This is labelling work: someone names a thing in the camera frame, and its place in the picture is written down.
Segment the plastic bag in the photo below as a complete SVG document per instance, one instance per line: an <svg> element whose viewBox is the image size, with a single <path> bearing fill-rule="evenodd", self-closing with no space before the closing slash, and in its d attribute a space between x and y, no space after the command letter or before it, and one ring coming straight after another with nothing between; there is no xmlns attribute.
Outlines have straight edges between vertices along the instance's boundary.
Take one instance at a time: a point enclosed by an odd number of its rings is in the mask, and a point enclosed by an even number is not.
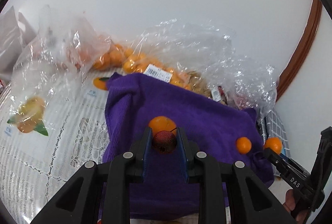
<svg viewBox="0 0 332 224"><path fill-rule="evenodd" d="M175 19L145 30L131 48L133 54L122 65L127 73L158 72L149 68L152 64L172 74L169 83L238 109L267 114L275 104L278 75L273 67L236 55L230 35L220 29Z"/></svg>
<svg viewBox="0 0 332 224"><path fill-rule="evenodd" d="M14 7L0 14L0 79L9 82L13 67L25 43L17 24Z"/></svg>
<svg viewBox="0 0 332 224"><path fill-rule="evenodd" d="M94 62L93 68L98 71L105 71L111 67L121 67L123 60L130 56L132 52L130 48L125 49L119 44L111 44L109 51Z"/></svg>
<svg viewBox="0 0 332 224"><path fill-rule="evenodd" d="M74 100L93 62L110 49L110 38L98 36L84 17L60 13L48 6L39 15L38 35L23 50L13 71L7 123L20 132L33 130L48 136L51 118L62 112L53 109L43 120L56 94L65 103Z"/></svg>

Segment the human hand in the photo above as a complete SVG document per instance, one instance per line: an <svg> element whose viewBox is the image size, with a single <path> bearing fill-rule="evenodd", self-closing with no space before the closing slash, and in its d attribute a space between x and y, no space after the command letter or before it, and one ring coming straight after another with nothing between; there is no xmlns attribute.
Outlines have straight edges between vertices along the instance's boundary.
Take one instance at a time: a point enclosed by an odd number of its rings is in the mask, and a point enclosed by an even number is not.
<svg viewBox="0 0 332 224"><path fill-rule="evenodd" d="M286 199L285 199L285 203L283 204L283 206L287 210L287 212L290 213L291 211L293 211L295 209L295 205L296 205L296 203L295 203L295 199L294 199L294 191L293 191L293 189L289 189L286 192ZM303 221L308 213L309 213L309 210L303 210L300 213L298 213L298 215L295 218L295 221L297 222L297 224L303 224Z"/></svg>

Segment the barcode label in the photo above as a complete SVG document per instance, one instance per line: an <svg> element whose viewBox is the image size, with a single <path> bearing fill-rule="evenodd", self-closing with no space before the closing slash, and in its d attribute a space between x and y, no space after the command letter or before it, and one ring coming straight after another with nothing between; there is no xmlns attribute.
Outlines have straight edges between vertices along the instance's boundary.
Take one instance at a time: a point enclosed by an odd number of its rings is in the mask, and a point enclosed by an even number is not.
<svg viewBox="0 0 332 224"><path fill-rule="evenodd" d="M218 102L221 100L221 95L220 95L219 89L217 87L212 88L211 94L212 94L212 99L215 102Z"/></svg>
<svg viewBox="0 0 332 224"><path fill-rule="evenodd" d="M156 78L158 80L169 83L172 74L170 72L166 72L163 69L158 68L157 66L150 64L144 72L145 75Z"/></svg>

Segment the printed leaf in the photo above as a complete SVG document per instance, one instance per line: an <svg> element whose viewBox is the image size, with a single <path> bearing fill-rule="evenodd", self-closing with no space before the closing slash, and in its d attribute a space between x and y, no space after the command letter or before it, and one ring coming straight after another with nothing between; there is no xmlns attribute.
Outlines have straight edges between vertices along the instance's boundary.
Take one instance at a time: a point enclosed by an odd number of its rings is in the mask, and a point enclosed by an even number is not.
<svg viewBox="0 0 332 224"><path fill-rule="evenodd" d="M8 124L16 123L15 117L12 115L12 116L8 119L7 123L8 123Z"/></svg>
<svg viewBox="0 0 332 224"><path fill-rule="evenodd" d="M49 135L48 132L47 132L47 130L46 130L46 128L45 128L45 125L44 125L43 121L40 122L40 123L38 123L35 126L34 131L39 132L40 134L42 134L44 136L48 136Z"/></svg>

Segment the blue gripper pad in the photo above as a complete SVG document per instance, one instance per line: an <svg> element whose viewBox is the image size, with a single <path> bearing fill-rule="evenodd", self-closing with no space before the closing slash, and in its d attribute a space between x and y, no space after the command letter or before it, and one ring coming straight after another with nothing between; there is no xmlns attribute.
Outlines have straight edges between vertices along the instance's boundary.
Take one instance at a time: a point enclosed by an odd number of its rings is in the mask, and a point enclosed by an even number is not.
<svg viewBox="0 0 332 224"><path fill-rule="evenodd" d="M146 178L147 175L147 168L148 168L148 160L149 160L149 155L150 155L150 150L151 150L151 143L152 143L152 130L151 128L146 128L144 131L144 135L142 138L142 143L145 143L145 149L144 149L144 154L142 158L142 178L143 181Z"/></svg>
<svg viewBox="0 0 332 224"><path fill-rule="evenodd" d="M185 135L185 132L182 128L177 129L176 141L177 151L180 158L181 173L184 176L185 182L188 183L188 169L190 168L191 161L193 162L193 157L189 147L187 136Z"/></svg>

